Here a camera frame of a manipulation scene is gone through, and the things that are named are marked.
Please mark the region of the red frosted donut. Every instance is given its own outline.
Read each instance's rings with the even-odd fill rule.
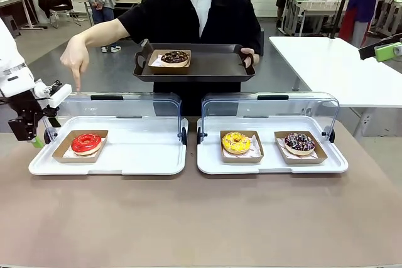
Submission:
[[[82,134],[76,137],[71,143],[71,148],[75,154],[90,155],[101,147],[102,138],[97,134]]]

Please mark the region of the hand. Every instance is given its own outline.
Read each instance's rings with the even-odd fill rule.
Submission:
[[[87,70],[89,64],[89,54],[85,41],[80,36],[71,38],[60,61],[71,69],[77,91],[80,91],[81,73]]]
[[[242,53],[245,53],[246,55],[252,54],[253,57],[254,57],[254,65],[253,65],[253,66],[256,66],[256,65],[258,64],[258,62],[259,62],[259,55],[256,55],[255,52],[254,52],[254,50],[253,50],[252,48],[242,48],[240,51],[241,51]],[[244,62],[246,63],[246,68],[249,68],[250,65],[251,65],[251,59],[250,59],[250,58],[246,58],[246,59],[244,60]]]

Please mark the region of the white undershirt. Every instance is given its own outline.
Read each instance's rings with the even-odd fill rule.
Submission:
[[[212,0],[190,0],[197,12],[198,20],[200,21],[200,38],[204,31],[208,20],[209,9],[211,8]]]

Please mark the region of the yellow frosted donut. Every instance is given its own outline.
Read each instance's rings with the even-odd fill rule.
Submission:
[[[222,145],[226,151],[232,154],[243,154],[250,148],[250,138],[238,133],[230,132],[222,138]]]

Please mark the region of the cardboard box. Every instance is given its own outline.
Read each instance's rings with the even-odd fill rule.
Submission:
[[[180,50],[188,54],[189,60],[187,64],[183,67],[163,67],[163,66],[154,66],[154,62],[158,59],[159,55],[164,55],[165,53],[168,53],[169,51],[175,51],[175,50],[155,50],[151,58],[149,59],[149,69],[154,75],[186,75],[188,74],[188,69],[191,64],[191,51],[190,50]]]
[[[241,133],[245,136],[247,136],[248,138],[252,138],[253,136],[256,136],[257,142],[258,142],[258,146],[259,149],[261,150],[261,156],[260,157],[253,157],[253,158],[228,158],[224,155],[224,147],[222,145],[222,138],[224,138],[224,136],[227,133],[230,132],[238,132]],[[262,158],[264,157],[264,149],[263,149],[263,145],[261,144],[261,140],[259,139],[258,133],[257,131],[221,131],[220,132],[220,148],[221,148],[221,153],[222,153],[222,160],[224,163],[259,163]]]
[[[278,139],[284,139],[287,135],[291,133],[302,133],[306,134],[307,136],[311,137],[312,140],[315,142],[315,153],[317,154],[317,158],[303,158],[303,156],[298,156],[298,158],[289,158],[286,154],[289,152],[285,147],[280,145]],[[313,134],[310,131],[279,131],[274,132],[275,141],[278,145],[278,148],[282,154],[283,159],[285,160],[286,164],[319,164],[323,163],[327,158],[327,154],[322,149],[320,143],[314,138]]]
[[[53,152],[53,158],[56,159],[59,163],[96,163],[98,160],[99,155],[101,154],[106,141],[107,141],[107,134],[109,133],[108,130],[75,130],[71,131],[67,137],[62,141],[56,151]],[[76,137],[79,137],[82,134],[98,134],[103,141],[101,142],[100,149],[96,152],[94,157],[79,157],[79,158],[64,158],[63,155],[71,146],[71,143]]]

